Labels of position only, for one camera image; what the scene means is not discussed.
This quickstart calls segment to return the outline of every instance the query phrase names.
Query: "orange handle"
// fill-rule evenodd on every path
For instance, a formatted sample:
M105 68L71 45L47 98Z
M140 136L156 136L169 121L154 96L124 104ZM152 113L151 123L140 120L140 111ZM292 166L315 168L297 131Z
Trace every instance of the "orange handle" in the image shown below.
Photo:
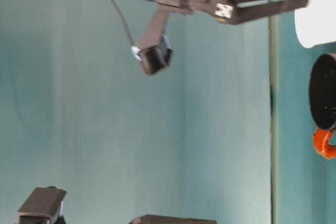
M327 159L336 157L336 146L329 145L329 140L332 137L332 133L332 131L317 129L313 135L313 144L315 150Z

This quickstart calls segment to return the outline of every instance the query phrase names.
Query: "teal wall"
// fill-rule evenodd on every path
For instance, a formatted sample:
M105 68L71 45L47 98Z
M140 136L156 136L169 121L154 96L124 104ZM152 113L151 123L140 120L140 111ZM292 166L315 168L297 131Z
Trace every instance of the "teal wall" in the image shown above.
M316 126L308 101L314 61L324 52L335 51L335 44L303 48L296 36L294 13L274 18L275 224L335 223L336 163L313 148Z
M186 213L269 224L267 19L222 26L197 14L186 31Z
M155 5L116 0L139 38ZM145 77L107 0L0 0L0 223L36 186L68 223L181 215L184 20L169 71Z
M116 0L135 38L155 5ZM0 0L0 223L36 186L68 223L270 223L268 24L172 15L145 77L107 0Z

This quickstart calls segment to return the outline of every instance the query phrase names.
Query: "black pot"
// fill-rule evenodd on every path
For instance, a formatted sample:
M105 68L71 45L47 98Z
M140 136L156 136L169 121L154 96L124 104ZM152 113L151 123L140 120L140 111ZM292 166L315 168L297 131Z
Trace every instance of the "black pot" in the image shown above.
M318 128L336 127L336 54L322 54L314 63L309 81L310 112Z

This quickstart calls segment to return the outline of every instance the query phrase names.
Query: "black cable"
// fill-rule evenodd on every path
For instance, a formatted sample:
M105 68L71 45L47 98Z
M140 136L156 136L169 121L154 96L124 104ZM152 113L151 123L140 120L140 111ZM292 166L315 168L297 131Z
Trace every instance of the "black cable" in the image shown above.
M129 40L129 43L131 45L131 47L133 47L135 44L134 44L134 40L132 38L132 35L131 35L131 32L130 32L130 28L128 27L127 25L127 22L125 20L125 17L124 15L122 14L122 12L120 11L119 7L117 6L117 4L115 3L114 0L109 0L111 2L111 4L113 5L113 7L115 8L115 10L117 11L117 13L119 14L119 17L121 19L121 22L124 26L124 29L125 29L125 32L126 32L126 35L128 37L128 40Z

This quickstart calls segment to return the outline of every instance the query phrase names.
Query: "white label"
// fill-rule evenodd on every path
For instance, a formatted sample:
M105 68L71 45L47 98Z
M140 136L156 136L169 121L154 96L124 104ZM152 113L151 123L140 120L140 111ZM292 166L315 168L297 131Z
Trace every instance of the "white label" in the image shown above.
M219 17L231 18L233 7L229 5L217 4L216 15Z

